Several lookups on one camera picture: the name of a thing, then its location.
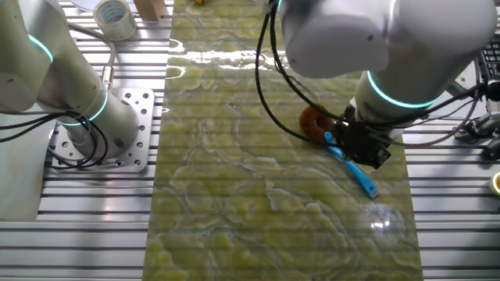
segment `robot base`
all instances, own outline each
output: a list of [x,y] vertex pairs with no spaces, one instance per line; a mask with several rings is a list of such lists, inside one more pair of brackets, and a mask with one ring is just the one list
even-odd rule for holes
[[[149,141],[151,136],[155,93],[149,89],[113,89],[119,99],[126,101],[137,113],[139,127],[134,143],[121,155],[108,158],[88,169],[67,169],[61,173],[141,173],[146,169],[149,156]],[[59,126],[59,135],[55,142],[55,153],[69,159],[84,158],[73,146],[64,126]],[[55,167],[65,167],[56,159],[52,160]]]

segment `blue plastic tool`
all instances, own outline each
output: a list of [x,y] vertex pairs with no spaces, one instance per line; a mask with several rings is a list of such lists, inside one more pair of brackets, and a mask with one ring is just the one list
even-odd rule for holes
[[[325,140],[329,144],[334,144],[334,137],[331,135],[330,132],[325,133]],[[368,176],[366,176],[365,173],[363,173],[363,171],[359,169],[355,163],[345,161],[344,156],[342,155],[342,151],[340,149],[335,147],[328,147],[328,150],[333,152],[336,156],[339,157],[340,160],[343,161],[343,163],[347,165],[347,167],[351,170],[356,179],[358,179],[359,183],[361,183],[362,187],[365,189],[365,191],[368,193],[368,196],[371,199],[374,199],[375,197],[378,196],[378,190],[375,184],[373,184],[373,182],[368,178]]]

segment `metal slotted table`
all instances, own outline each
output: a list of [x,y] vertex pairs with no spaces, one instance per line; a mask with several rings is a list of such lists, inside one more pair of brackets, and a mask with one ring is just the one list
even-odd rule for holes
[[[60,2],[73,23],[97,30],[91,13]],[[45,173],[37,222],[0,222],[0,281],[140,280],[163,111],[173,1],[160,23],[136,17],[134,37],[117,43],[114,87],[150,88],[155,111],[144,175]],[[72,32],[100,72],[108,48]],[[433,140],[458,124],[438,121],[405,133],[405,141]],[[481,146],[452,140],[408,149],[406,158],[425,280],[500,280],[500,200],[488,189],[500,165],[478,160]]]

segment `orange brush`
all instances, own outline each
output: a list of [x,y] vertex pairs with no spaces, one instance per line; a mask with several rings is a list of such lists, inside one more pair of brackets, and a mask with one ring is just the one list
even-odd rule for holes
[[[317,105],[322,110],[327,109],[322,105]],[[325,141],[325,133],[331,130],[334,122],[332,118],[318,112],[312,106],[306,108],[300,115],[300,129],[309,138],[319,141]]]

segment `green marble tablecloth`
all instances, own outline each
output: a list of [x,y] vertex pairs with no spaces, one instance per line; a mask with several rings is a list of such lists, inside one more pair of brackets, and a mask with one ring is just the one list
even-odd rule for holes
[[[255,90],[262,14],[262,0],[175,0],[144,281],[422,280],[403,149],[370,174],[371,201],[277,128]],[[305,103],[266,54],[271,109],[299,131]],[[358,77],[303,81],[340,113]]]

